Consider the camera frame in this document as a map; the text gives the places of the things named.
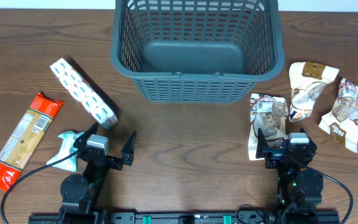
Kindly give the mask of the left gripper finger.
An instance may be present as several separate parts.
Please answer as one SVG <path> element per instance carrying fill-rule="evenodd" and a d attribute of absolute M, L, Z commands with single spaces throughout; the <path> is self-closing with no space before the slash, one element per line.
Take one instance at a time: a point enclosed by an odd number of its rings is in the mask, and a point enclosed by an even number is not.
<path fill-rule="evenodd" d="M 121 149 L 122 162 L 127 166 L 131 166 L 134 160 L 134 146 L 135 146 L 136 136 L 137 136 L 137 131 L 133 131 L 130 138 L 127 140 L 124 147 Z"/>
<path fill-rule="evenodd" d="M 73 147 L 77 149 L 84 148 L 87 145 L 87 140 L 91 137 L 91 135 L 96 134 L 98 126 L 98 123 L 94 123 L 89 128 L 89 130 L 85 131 L 81 136 L 77 137 L 75 142 L 73 143 Z"/>

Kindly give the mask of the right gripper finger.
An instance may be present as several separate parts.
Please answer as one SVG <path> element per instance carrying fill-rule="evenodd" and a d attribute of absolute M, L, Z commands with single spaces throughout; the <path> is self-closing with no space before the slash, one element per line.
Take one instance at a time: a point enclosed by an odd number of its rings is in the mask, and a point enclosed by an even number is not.
<path fill-rule="evenodd" d="M 258 142 L 257 142 L 257 150 L 255 153 L 256 158 L 265 158 L 267 156 L 267 153 L 269 152 L 269 145 L 267 143 L 267 140 L 265 139 L 265 136 L 262 132 L 262 129 L 258 129 Z"/>
<path fill-rule="evenodd" d="M 312 140 L 307 135 L 306 131 L 303 128 L 301 128 L 300 129 L 299 143 L 301 143 L 301 144 L 310 144 L 311 142 L 312 142 Z"/>

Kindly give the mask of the teal snack pouch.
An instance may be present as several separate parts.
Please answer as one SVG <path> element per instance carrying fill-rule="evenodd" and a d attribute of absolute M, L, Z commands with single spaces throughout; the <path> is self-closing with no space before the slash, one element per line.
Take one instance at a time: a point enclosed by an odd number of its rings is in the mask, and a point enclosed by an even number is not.
<path fill-rule="evenodd" d="M 75 140 L 80 137 L 83 134 L 83 132 L 76 133 L 74 131 L 65 131 L 58 135 L 59 138 L 61 138 L 62 145 L 60 146 L 60 149 L 58 153 L 53 156 L 49 161 L 47 161 L 47 165 L 54 163 L 56 161 L 59 161 L 60 159 L 64 159 L 65 157 L 69 156 L 70 154 L 73 154 L 77 151 L 77 148 L 73 146 Z M 72 156 L 69 159 L 66 159 L 56 165 L 53 165 L 56 168 L 67 170 L 70 172 L 76 172 L 77 170 L 77 158 L 76 156 Z"/>

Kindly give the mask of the mushroom pouch with label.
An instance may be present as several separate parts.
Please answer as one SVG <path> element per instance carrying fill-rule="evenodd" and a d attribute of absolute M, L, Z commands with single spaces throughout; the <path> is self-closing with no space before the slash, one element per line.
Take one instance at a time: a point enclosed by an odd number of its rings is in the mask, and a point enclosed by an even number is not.
<path fill-rule="evenodd" d="M 288 139 L 285 123 L 288 116 L 286 99 L 278 96 L 252 93 L 250 96 L 250 161 L 257 161 L 258 130 L 261 129 L 269 147 L 278 149 Z"/>

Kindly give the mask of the beige mushroom pouch brown header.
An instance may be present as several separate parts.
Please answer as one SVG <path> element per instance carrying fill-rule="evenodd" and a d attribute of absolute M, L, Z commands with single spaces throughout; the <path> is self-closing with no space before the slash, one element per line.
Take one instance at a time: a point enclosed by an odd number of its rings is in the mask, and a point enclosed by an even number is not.
<path fill-rule="evenodd" d="M 291 104 L 289 121 L 309 118 L 314 104 L 324 88 L 332 83 L 338 68 L 314 62 L 295 62 L 289 69 Z"/>

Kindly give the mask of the orange spaghetti packet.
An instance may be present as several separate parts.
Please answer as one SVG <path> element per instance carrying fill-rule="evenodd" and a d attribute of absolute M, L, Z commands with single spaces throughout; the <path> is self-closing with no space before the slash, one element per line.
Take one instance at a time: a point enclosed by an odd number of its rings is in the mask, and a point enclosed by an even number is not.
<path fill-rule="evenodd" d="M 26 164 L 51 123 L 65 104 L 37 93 L 15 130 L 0 151 L 0 189 L 9 190 L 17 182 Z"/>

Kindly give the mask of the tissue pack multipack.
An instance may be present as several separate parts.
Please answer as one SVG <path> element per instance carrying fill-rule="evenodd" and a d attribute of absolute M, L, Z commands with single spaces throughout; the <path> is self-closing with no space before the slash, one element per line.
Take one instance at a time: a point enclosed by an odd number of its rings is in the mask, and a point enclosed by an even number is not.
<path fill-rule="evenodd" d="M 51 64 L 50 69 L 69 94 L 81 103 L 85 111 L 104 129 L 109 130 L 119 122 L 113 109 L 65 59 L 60 58 Z"/>

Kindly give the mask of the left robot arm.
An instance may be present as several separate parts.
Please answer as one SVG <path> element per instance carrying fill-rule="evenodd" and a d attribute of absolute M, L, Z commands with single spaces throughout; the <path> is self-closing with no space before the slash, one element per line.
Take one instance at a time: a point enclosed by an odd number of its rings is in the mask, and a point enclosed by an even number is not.
<path fill-rule="evenodd" d="M 82 174 L 72 174 L 60 186 L 62 207 L 59 224 L 103 224 L 109 223 L 109 213 L 97 209 L 96 204 L 109 170 L 122 170 L 134 160 L 134 145 L 137 133 L 134 131 L 121 149 L 121 157 L 108 154 L 109 139 L 96 134 L 98 123 L 76 138 L 73 147 L 76 156 L 87 162 Z"/>

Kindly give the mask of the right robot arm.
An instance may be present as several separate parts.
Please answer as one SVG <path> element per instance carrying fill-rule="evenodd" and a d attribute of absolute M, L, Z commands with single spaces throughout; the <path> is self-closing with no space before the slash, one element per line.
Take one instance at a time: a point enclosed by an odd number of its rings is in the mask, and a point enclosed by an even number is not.
<path fill-rule="evenodd" d="M 317 205 L 322 201 L 323 177 L 307 167 L 317 150 L 303 129 L 291 133 L 278 146 L 269 146 L 258 130 L 256 158 L 267 169 L 277 170 L 277 208 L 264 214 L 264 223 L 318 223 Z"/>

